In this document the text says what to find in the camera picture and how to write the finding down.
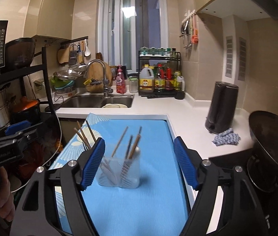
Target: power cord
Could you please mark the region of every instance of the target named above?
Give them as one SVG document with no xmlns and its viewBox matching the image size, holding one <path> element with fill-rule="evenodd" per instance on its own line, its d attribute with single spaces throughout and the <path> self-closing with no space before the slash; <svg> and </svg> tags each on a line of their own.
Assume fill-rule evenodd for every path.
<svg viewBox="0 0 278 236">
<path fill-rule="evenodd" d="M 59 148 L 60 148 L 60 146 L 61 146 L 62 130 L 61 130 L 61 125 L 60 125 L 60 120 L 59 120 L 57 114 L 55 114 L 55 115 L 56 115 L 56 117 L 57 117 L 58 124 L 59 124 L 59 129 L 60 129 L 60 141 L 59 141 L 59 145 L 58 145 L 56 151 L 55 151 L 54 154 L 42 165 L 43 167 L 55 156 L 55 154 L 58 152 L 58 150 L 59 150 Z M 20 189 L 22 189 L 23 187 L 25 187 L 25 186 L 28 184 L 29 181 L 30 181 L 30 180 L 28 180 L 24 185 L 22 185 L 22 186 L 19 187 L 18 189 L 12 191 L 12 193 L 15 193 L 15 192 L 17 192 L 18 190 L 20 190 Z"/>
<path fill-rule="evenodd" d="M 32 87 L 32 83 L 31 83 L 31 79 L 30 79 L 30 76 L 29 76 L 29 75 L 28 75 L 28 81 L 29 81 L 29 83 L 30 83 L 33 96 L 34 96 L 35 99 L 37 99 L 36 96 L 35 96 L 35 93 L 34 93 L 34 90 L 33 90 L 33 87 Z"/>
</svg>

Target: kitchen sink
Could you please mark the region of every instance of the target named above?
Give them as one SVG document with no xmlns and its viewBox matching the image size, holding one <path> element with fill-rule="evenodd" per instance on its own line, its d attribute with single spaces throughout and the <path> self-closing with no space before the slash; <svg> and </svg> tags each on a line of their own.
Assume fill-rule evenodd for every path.
<svg viewBox="0 0 278 236">
<path fill-rule="evenodd" d="M 114 97 L 107 97 L 103 98 L 100 103 L 100 107 L 103 107 L 107 104 L 123 104 L 126 105 L 128 108 L 132 107 L 132 100 L 134 99 L 133 96 L 114 96 Z"/>
<path fill-rule="evenodd" d="M 106 104 L 123 104 L 128 108 L 132 106 L 133 95 L 110 95 L 107 98 L 98 95 L 74 96 L 69 98 L 60 107 L 66 108 L 101 108 Z"/>
</svg>

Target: finger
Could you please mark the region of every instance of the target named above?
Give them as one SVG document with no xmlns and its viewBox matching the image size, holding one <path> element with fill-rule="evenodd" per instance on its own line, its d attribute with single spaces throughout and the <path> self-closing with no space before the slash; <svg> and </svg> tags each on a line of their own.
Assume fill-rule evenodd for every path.
<svg viewBox="0 0 278 236">
<path fill-rule="evenodd" d="M 10 196 L 10 182 L 8 175 L 4 167 L 0 168 L 0 174 L 2 177 L 2 183 L 0 187 L 0 208 L 7 202 Z"/>
<path fill-rule="evenodd" d="M 16 213 L 16 209 L 15 209 L 15 207 L 14 207 L 14 205 L 13 205 L 13 207 L 12 207 L 12 209 L 11 209 L 9 215 L 7 215 L 7 217 L 6 217 L 6 220 L 7 220 L 8 222 L 11 222 L 11 221 L 13 220 L 13 218 L 14 218 L 15 213 Z"/>
<path fill-rule="evenodd" d="M 13 195 L 10 194 L 6 203 L 0 208 L 0 216 L 2 218 L 6 218 L 10 214 L 13 207 Z"/>
<path fill-rule="evenodd" d="M 8 181 L 8 174 L 4 167 L 0 167 L 0 175 L 2 178 L 2 183 L 6 185 L 6 181 Z"/>
</svg>

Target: kitchen counter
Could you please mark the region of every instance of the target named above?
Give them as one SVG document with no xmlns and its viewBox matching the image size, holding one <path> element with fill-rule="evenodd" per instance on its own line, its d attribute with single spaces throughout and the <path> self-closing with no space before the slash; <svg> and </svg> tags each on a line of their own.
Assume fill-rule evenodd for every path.
<svg viewBox="0 0 278 236">
<path fill-rule="evenodd" d="M 241 137 L 239 144 L 237 146 L 223 145 L 217 147 L 212 143 L 215 135 L 210 134 L 205 128 L 210 101 L 194 100 L 187 93 L 184 100 L 176 100 L 175 98 L 147 99 L 139 96 L 138 93 L 127 92 L 125 94 L 134 95 L 130 108 L 60 108 L 56 114 L 62 118 L 85 119 L 89 113 L 94 113 L 111 119 L 166 120 L 173 139 L 181 136 L 188 148 L 196 150 L 203 159 L 242 151 L 253 146 L 248 124 L 249 113 L 245 110 L 236 110 L 232 124 L 234 132 Z M 84 89 L 78 89 L 76 95 L 92 94 L 87 93 Z M 222 199 L 223 191 L 219 187 L 208 232 L 217 228 Z"/>
</svg>

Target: faucet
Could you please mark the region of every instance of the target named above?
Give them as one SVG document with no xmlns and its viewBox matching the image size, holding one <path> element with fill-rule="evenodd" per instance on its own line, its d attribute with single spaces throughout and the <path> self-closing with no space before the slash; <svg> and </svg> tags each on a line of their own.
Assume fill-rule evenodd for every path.
<svg viewBox="0 0 278 236">
<path fill-rule="evenodd" d="M 111 89 L 109 87 L 109 85 L 108 85 L 109 84 L 109 80 L 107 79 L 107 76 L 106 76 L 106 66 L 103 63 L 103 61 L 101 61 L 100 59 L 93 59 L 93 60 L 91 60 L 88 63 L 88 65 L 86 66 L 86 70 L 84 72 L 84 78 L 86 78 L 86 72 L 87 72 L 89 66 L 91 64 L 95 63 L 95 62 L 99 62 L 102 65 L 102 67 L 103 67 L 103 75 L 104 75 L 104 79 L 103 79 L 103 84 L 104 84 L 103 95 L 104 95 L 105 98 L 107 98 L 109 93 L 113 93 L 113 89 Z"/>
</svg>

